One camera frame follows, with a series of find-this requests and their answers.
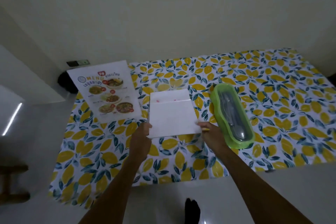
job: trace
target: hand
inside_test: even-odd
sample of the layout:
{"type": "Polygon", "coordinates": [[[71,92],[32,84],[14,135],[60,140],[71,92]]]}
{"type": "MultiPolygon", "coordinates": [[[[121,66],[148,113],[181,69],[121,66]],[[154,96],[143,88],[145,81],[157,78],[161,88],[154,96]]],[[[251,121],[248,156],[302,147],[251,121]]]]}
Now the hand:
{"type": "Polygon", "coordinates": [[[221,129],[210,122],[199,122],[198,126],[201,128],[208,128],[209,130],[202,131],[202,137],[207,146],[216,154],[216,152],[223,147],[227,147],[221,129]]]}
{"type": "Polygon", "coordinates": [[[135,161],[140,165],[146,158],[152,145],[152,140],[147,136],[149,134],[149,128],[152,125],[147,122],[143,122],[132,134],[128,159],[135,161]]]}

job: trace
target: green plastic container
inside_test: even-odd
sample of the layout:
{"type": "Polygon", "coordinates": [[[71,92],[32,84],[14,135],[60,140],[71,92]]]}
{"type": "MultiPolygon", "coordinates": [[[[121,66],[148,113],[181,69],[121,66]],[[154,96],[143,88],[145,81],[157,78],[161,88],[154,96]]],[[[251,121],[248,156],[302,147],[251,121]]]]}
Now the green plastic container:
{"type": "Polygon", "coordinates": [[[215,117],[230,148],[244,149],[254,142],[254,131],[235,88],[228,83],[215,86],[210,95],[215,117]]]}

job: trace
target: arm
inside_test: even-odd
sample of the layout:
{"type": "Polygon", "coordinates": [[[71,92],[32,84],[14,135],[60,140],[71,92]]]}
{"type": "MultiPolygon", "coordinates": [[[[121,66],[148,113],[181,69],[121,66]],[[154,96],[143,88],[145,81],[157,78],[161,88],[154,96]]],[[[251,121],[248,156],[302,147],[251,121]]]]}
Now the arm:
{"type": "Polygon", "coordinates": [[[146,137],[151,127],[149,123],[141,123],[132,134],[129,156],[123,167],[79,224],[123,222],[134,177],[151,148],[152,141],[146,137]]]}
{"type": "Polygon", "coordinates": [[[209,122],[200,122],[203,138],[228,169],[256,224],[309,223],[298,209],[261,179],[226,144],[221,129],[209,122]]]}

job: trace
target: lemon pattern tablecloth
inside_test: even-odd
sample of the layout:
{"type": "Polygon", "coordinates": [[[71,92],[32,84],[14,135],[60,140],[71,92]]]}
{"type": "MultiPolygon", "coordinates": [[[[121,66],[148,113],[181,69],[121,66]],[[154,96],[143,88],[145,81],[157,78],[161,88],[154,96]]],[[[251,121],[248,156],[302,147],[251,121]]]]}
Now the lemon pattern tablecloth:
{"type": "MultiPolygon", "coordinates": [[[[153,91],[187,88],[196,116],[216,124],[209,95],[218,83],[233,84],[255,132],[253,144],[234,152],[255,171],[335,159],[336,90],[295,50],[130,63],[129,68],[142,117],[101,124],[78,94],[50,184],[56,200],[90,207],[127,158],[130,136],[147,120],[153,91]]],[[[133,185],[227,175],[200,135],[170,136],[153,139],[133,185]]]]}

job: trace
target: plate of food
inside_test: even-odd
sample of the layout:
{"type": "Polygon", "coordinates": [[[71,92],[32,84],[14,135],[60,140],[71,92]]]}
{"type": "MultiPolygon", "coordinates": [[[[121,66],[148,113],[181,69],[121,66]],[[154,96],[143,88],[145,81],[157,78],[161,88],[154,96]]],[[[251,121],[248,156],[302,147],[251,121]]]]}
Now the plate of food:
{"type": "Polygon", "coordinates": [[[120,102],[122,100],[122,97],[117,96],[115,94],[111,94],[109,92],[109,93],[105,93],[105,94],[101,95],[100,99],[105,101],[105,103],[107,103],[107,104],[115,104],[115,103],[120,102]]]}
{"type": "Polygon", "coordinates": [[[133,105],[131,103],[128,103],[128,102],[123,102],[123,103],[117,104],[116,109],[120,113],[134,112],[133,105]]]}
{"type": "Polygon", "coordinates": [[[121,89],[124,81],[121,78],[113,77],[108,80],[104,80],[103,84],[105,84],[109,89],[117,90],[121,89]]]}
{"type": "Polygon", "coordinates": [[[99,95],[99,94],[102,94],[104,91],[106,91],[106,88],[105,87],[102,87],[100,85],[92,85],[90,88],[89,88],[89,92],[91,94],[94,94],[94,95],[99,95]]]}
{"type": "Polygon", "coordinates": [[[99,112],[102,113],[109,113],[112,112],[114,110],[115,105],[111,104],[111,105],[102,105],[101,107],[99,107],[99,112]]]}

